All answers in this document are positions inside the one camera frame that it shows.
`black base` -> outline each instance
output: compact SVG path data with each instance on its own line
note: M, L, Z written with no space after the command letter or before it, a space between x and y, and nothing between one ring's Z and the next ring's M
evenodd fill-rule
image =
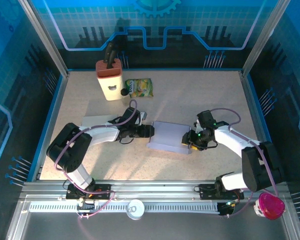
M196 192L200 194L200 200L236 200L244 199L245 196L243 192L239 192L238 189L233 191L217 191L214 184L200 184L194 189Z
M102 192L102 191L109 191L111 190L110 184L92 184L87 188L87 191L91 192ZM67 200L77 200L81 197L84 197L85 199L91 199L91 200L109 200L110 199L110 193L104 193L104 194L86 194L79 189L77 189L73 184L68 185L68 189L66 191L65 199Z

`speckled table surface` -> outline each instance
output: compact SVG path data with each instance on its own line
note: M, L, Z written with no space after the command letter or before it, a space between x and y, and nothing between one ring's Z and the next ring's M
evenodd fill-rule
M237 111L242 121L234 128L257 139L245 94L236 71L124 71L123 79L151 78L151 98L136 98L145 124L163 121L192 126L197 114L218 107ZM107 101L93 71L71 72L51 141L67 123L81 125L84 116L121 115L122 101ZM227 111L214 111L217 121L236 121ZM241 169L241 159L230 149L193 151L189 155L146 147L149 139L138 138L128 145L105 142L89 148L83 165L95 179L111 180L213 180ZM46 158L41 180L65 179Z

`pink container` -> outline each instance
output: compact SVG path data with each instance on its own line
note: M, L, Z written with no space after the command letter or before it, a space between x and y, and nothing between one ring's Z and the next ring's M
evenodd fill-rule
M275 220L282 216L285 211L284 202L269 193L261 193L253 206L255 213L260 217Z

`green snack bag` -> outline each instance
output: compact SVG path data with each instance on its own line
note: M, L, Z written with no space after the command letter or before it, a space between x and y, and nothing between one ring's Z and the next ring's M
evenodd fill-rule
M128 79L125 81L125 87L129 90L131 98L154 96L150 78Z

